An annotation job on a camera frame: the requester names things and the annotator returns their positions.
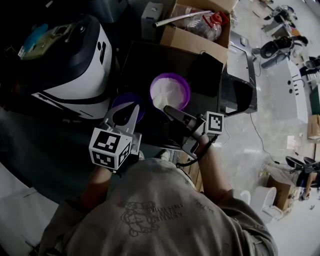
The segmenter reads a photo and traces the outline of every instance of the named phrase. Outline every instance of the blue object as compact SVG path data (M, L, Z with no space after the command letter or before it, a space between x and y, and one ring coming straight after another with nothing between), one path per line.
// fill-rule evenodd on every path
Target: blue object
M37 27L24 41L23 48L27 52L39 40L39 38L48 30L48 24L42 24Z

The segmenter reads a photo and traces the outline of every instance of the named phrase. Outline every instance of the white marker cube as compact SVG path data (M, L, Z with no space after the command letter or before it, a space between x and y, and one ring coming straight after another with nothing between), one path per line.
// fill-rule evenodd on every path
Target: white marker cube
M94 128L89 145L92 163L118 170L129 156L131 144L130 136Z
M210 134L222 134L225 116L223 114L207 111L204 115L205 133Z

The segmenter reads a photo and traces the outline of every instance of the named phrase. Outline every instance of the white powder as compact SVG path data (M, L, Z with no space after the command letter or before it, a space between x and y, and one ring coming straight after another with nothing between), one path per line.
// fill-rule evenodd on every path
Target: white powder
M177 80L161 78L155 82L150 90L153 105L162 111L166 105L179 109L185 101L183 90Z

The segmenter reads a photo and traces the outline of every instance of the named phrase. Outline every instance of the cardboard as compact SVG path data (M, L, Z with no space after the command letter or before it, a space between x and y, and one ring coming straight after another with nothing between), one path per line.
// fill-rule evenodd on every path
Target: cardboard
M267 188L276 188L276 195L273 205L278 207L282 211L286 211L288 209L290 197L292 196L295 186L280 183L273 179L271 175L269 176L266 186Z
M228 59L230 42L230 12L237 2L238 0L176 0L173 7L168 12L167 18L171 16L175 4L180 4L202 10L212 10L214 12L222 11L226 14L229 22L222 26L221 35L214 42L186 30L167 25L164 29L160 44L196 54L205 51L207 54L220 61L223 64L223 67L225 67Z
M308 139L312 143L320 143L320 115L314 114L308 120Z

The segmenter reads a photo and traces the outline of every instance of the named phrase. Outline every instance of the purple cup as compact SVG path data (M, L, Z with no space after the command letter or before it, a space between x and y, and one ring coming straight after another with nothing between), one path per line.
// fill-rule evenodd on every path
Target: purple cup
M140 122L140 120L144 117L144 114L145 114L145 104L143 100L134 93L126 92L126 93L120 94L113 101L111 108L114 108L116 106L119 106L123 103L128 103L128 102L135 102L139 105L139 112L138 112L136 122L137 123Z
M179 110L183 110L186 107L186 105L188 104L188 102L190 101L191 91L190 91L190 86L187 83L187 81L182 76L180 76L176 73L162 73L162 74L158 75L155 79L153 79L153 81L150 85L150 90L149 90L149 99L150 99L151 104L155 107L153 100L151 98L151 89L155 85L155 83L159 79L162 79L162 78L171 78L171 79L176 80L180 84L181 88L183 89L182 91L183 91L184 102L179 107Z

